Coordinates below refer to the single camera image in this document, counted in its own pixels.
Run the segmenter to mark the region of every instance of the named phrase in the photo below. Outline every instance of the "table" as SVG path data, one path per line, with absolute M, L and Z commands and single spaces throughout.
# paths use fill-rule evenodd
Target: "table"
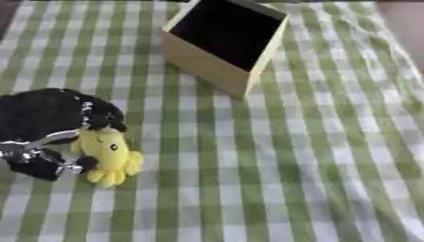
M 244 102 L 165 63 L 183 4 L 18 8 L 0 93 L 110 100 L 146 161 L 112 189 L 1 169 L 0 241 L 424 240 L 422 78 L 373 3 L 273 4 L 291 20 Z

